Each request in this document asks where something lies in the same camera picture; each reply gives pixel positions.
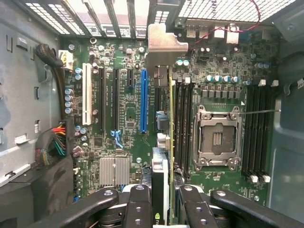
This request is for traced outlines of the black PC case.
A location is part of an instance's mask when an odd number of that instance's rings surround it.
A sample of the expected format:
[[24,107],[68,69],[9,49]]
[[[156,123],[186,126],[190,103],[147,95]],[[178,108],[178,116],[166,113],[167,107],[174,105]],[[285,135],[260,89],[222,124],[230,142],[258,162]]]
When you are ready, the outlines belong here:
[[[190,40],[235,44],[256,31],[279,36],[275,107],[281,112],[273,120],[271,182],[266,204],[253,202],[288,217],[289,228],[304,228],[304,0],[0,0],[0,187],[36,166],[72,158],[72,137],[58,137],[68,125],[65,78],[73,69],[64,43],[96,38],[148,44],[150,24],[164,24],[187,43],[184,54]],[[118,208],[84,228],[123,228],[131,187],[149,187],[152,202],[151,184],[127,185],[118,191]],[[197,188],[207,202],[216,191],[206,193],[174,173],[174,217],[165,228],[190,228],[180,221],[183,185]]]

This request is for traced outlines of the black plastic shroud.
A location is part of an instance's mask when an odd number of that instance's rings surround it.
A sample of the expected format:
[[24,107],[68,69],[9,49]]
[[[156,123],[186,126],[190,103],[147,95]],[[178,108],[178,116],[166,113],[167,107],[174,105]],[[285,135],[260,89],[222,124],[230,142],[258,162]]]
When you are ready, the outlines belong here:
[[36,166],[0,187],[0,228],[26,228],[73,203],[73,160]]

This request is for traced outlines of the white expansion slot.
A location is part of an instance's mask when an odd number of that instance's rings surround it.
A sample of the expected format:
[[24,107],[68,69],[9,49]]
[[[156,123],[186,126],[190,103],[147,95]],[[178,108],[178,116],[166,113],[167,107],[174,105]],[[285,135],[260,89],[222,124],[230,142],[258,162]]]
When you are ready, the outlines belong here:
[[82,65],[82,124],[92,124],[92,65],[83,63]]

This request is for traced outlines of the CPU socket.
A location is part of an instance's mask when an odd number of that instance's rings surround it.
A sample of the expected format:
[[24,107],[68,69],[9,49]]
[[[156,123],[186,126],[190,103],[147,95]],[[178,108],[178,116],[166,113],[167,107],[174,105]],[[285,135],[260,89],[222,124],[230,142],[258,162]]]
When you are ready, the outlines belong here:
[[229,112],[208,111],[199,105],[193,123],[192,159],[196,171],[203,167],[228,167],[240,163],[242,117],[239,106]]

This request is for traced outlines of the long black expansion slot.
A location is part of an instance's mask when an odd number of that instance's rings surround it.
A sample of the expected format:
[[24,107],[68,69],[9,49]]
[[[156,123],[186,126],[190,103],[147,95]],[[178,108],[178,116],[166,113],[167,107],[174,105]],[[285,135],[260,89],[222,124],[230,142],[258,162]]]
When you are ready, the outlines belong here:
[[105,130],[105,107],[106,107],[106,84],[105,84],[105,69],[101,68],[99,70],[99,123],[100,130]]
[[119,127],[119,69],[113,70],[113,130]]

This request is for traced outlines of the black RAM slot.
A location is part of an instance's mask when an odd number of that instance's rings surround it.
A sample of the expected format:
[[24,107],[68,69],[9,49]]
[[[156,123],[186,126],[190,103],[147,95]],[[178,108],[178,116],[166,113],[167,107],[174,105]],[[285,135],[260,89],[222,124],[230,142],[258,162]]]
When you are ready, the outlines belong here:
[[248,169],[250,170],[250,178],[252,182],[257,182],[257,169],[256,169],[256,147],[257,147],[257,134],[259,133],[259,102],[260,102],[260,87],[255,85],[252,87],[252,102],[251,102],[251,128],[250,128],[250,161],[248,163]]
[[175,126],[175,163],[179,165],[179,103],[180,103],[180,86],[179,82],[176,82],[175,86],[175,106],[174,106],[174,126]]
[[181,86],[181,110],[180,114],[180,167],[184,176],[187,176],[187,99],[188,85]]
[[268,110],[264,114],[264,135],[263,135],[263,162],[261,163],[261,180],[264,183],[270,183],[270,150],[271,150],[271,139],[273,133],[273,120],[274,114],[277,112],[275,102],[277,95],[277,86],[269,86],[266,90],[266,107]]
[[257,132],[257,144],[256,144],[256,160],[255,160],[255,172],[260,178],[262,175],[263,169],[263,160],[264,160],[264,138],[265,138],[265,118],[267,113],[265,110],[268,110],[268,89],[266,86],[259,87],[260,97],[259,97],[259,111],[264,111],[259,113],[258,117],[258,132]]
[[191,125],[193,122],[193,117],[192,117],[192,93],[193,93],[193,88],[194,88],[194,84],[190,83],[188,86],[188,116],[187,116],[187,120],[188,120],[188,126],[187,126],[187,168],[186,168],[186,176],[187,179],[190,179],[190,161],[191,161]]
[[250,128],[251,128],[251,117],[252,114],[248,114],[248,112],[253,111],[253,100],[254,100],[254,91],[255,87],[248,86],[247,87],[247,99],[246,99],[246,112],[247,114],[243,114],[245,119],[245,127],[244,127],[244,143],[243,143],[243,158],[242,158],[242,175],[246,177],[248,175],[248,161],[249,161],[249,143],[250,143]]

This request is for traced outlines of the green motherboard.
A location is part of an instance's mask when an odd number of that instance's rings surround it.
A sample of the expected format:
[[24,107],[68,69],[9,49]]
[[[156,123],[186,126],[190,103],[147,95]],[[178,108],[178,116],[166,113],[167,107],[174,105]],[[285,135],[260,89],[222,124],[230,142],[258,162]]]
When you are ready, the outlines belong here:
[[[242,34],[239,41],[230,44],[215,38],[200,43],[189,41],[190,50],[176,58],[172,66],[173,108],[175,86],[180,83],[179,103],[179,165],[173,164],[175,175],[182,181],[198,185],[203,191],[224,189],[240,194],[261,205],[267,202],[270,183],[260,178],[252,182],[250,170],[242,175],[242,158],[245,119],[242,117],[240,163],[234,171],[228,167],[203,167],[196,171],[192,159],[193,123],[199,105],[208,111],[225,112],[239,106],[246,111],[248,86],[278,86],[276,59],[280,38],[271,31]],[[156,147],[155,112],[164,109],[156,97],[164,95],[154,88],[152,75],[148,74],[147,131],[140,132],[141,70],[146,69],[146,42],[117,39],[79,39],[66,41],[64,46],[73,56],[73,69],[65,78],[65,112],[68,125],[59,133],[60,140],[72,137],[67,146],[74,160],[74,201],[95,193],[101,188],[122,191],[127,185],[100,186],[99,160],[103,157],[127,157],[130,159],[130,183],[151,183],[152,150]],[[82,124],[82,65],[92,65],[92,124]],[[106,84],[105,130],[99,123],[99,70],[104,68]],[[119,69],[119,127],[113,130],[113,70]],[[127,70],[133,70],[133,87],[127,86]],[[190,179],[184,176],[181,163],[181,86],[194,84],[192,93],[191,161]]]

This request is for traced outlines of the silver finned heatsink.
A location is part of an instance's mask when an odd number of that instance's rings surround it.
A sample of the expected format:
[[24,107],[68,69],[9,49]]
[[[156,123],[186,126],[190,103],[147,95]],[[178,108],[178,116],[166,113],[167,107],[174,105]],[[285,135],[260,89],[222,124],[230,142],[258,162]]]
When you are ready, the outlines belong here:
[[130,183],[130,159],[103,157],[99,160],[99,185],[121,186]]

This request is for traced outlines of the blue expansion slot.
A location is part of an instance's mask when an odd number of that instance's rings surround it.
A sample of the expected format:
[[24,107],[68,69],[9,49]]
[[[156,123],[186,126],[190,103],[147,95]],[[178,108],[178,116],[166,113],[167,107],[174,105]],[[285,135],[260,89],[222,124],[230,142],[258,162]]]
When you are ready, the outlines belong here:
[[141,70],[141,110],[140,110],[140,132],[147,131],[147,109],[148,109],[148,73],[146,69]]

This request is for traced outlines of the socket locking lever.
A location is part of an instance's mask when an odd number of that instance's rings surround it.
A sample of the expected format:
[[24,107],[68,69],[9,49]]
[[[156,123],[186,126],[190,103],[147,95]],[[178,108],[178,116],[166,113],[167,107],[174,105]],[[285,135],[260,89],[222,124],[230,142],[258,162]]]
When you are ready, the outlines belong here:
[[250,112],[240,112],[239,115],[247,115],[247,114],[265,114],[265,113],[275,113],[281,112],[281,109],[270,109],[270,110],[262,110],[262,111],[250,111]]

